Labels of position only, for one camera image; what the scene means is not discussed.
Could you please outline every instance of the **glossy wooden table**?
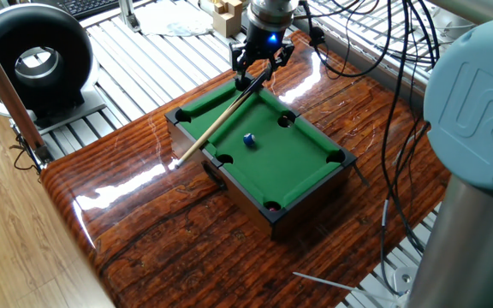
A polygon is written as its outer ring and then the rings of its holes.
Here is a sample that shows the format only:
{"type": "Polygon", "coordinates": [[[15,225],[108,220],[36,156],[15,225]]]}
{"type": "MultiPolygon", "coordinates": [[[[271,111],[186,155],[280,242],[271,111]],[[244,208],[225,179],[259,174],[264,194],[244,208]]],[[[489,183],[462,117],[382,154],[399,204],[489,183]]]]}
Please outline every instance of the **glossy wooden table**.
{"type": "MultiPolygon", "coordinates": [[[[286,68],[266,83],[280,99],[345,146],[371,183],[352,175],[329,205],[272,242],[203,169],[173,170],[164,114],[231,79],[229,71],[43,171],[46,191],[104,287],[120,307],[333,307],[346,291],[303,280],[299,271],[356,286],[379,263],[386,187],[380,166],[383,129],[393,93],[368,77],[331,80],[304,33],[286,68]]],[[[334,65],[342,60],[330,55],[334,65]]],[[[251,69],[258,74],[263,63],[251,69]]],[[[412,125],[406,104],[389,136],[395,157],[412,125]]],[[[412,165],[417,223],[442,198],[448,171],[426,139],[412,165]]],[[[401,196],[409,203],[407,173],[401,196]]],[[[404,237],[389,213],[386,246],[404,237]]]]}

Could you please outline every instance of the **green felt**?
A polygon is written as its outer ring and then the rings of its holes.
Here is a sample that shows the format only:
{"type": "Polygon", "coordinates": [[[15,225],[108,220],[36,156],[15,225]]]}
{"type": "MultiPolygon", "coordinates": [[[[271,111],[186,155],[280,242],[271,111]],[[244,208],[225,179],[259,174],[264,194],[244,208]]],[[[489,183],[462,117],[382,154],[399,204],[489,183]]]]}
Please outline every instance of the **green felt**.
{"type": "MultiPolygon", "coordinates": [[[[184,106],[182,110],[192,120],[181,125],[198,139],[239,94],[230,82],[184,106]]],[[[273,201],[287,207],[340,166],[326,163],[339,147],[303,118],[291,127],[279,126],[277,120],[286,113],[288,108],[266,89],[254,93],[205,147],[215,157],[227,154],[233,158],[233,164],[226,163],[224,168],[260,204],[273,201]],[[253,148],[243,143],[247,133],[255,136],[253,148]]]]}

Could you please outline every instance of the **circular speaker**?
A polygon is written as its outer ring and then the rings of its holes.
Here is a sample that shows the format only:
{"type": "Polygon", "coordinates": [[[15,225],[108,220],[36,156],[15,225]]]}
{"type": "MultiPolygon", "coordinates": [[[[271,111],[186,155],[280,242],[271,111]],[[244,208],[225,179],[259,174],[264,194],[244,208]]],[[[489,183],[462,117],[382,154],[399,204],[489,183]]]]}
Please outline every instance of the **circular speaker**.
{"type": "Polygon", "coordinates": [[[27,109],[38,117],[83,103],[92,66],[85,30],[68,13],[44,4],[0,10],[0,63],[27,109]],[[23,59],[42,53],[39,65],[23,59]]]}

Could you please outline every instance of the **billiard ball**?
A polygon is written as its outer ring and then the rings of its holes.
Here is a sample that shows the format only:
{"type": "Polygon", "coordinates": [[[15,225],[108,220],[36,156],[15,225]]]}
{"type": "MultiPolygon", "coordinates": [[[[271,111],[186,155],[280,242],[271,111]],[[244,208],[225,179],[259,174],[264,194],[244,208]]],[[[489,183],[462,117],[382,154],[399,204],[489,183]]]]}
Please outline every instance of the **billiard ball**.
{"type": "Polygon", "coordinates": [[[247,133],[243,137],[243,142],[245,143],[246,146],[254,146],[255,141],[256,141],[256,139],[254,138],[254,135],[251,133],[247,133]]]}

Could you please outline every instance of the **cue stick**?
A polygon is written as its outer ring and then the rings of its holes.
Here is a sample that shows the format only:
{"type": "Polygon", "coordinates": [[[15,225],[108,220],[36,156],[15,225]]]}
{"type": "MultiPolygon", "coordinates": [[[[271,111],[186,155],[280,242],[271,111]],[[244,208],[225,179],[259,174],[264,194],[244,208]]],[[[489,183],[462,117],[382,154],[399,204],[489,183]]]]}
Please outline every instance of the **cue stick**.
{"type": "Polygon", "coordinates": [[[231,115],[250,97],[250,95],[255,92],[259,86],[262,86],[262,83],[266,80],[266,76],[268,75],[268,70],[266,69],[260,76],[258,76],[255,80],[252,81],[250,86],[240,94],[238,98],[212,123],[212,125],[206,130],[205,133],[192,145],[192,147],[187,150],[186,154],[184,154],[178,162],[176,162],[175,168],[178,169],[186,160],[188,160],[196,150],[200,149],[200,147],[208,140],[217,129],[219,129],[222,124],[229,119],[231,115]]]}
{"type": "Polygon", "coordinates": [[[16,126],[20,129],[22,136],[26,142],[35,151],[43,146],[45,142],[41,139],[33,121],[26,111],[26,107],[21,101],[21,98],[16,93],[15,88],[10,83],[9,77],[0,64],[0,100],[5,105],[5,108],[10,113],[11,118],[15,121],[16,126]]]}

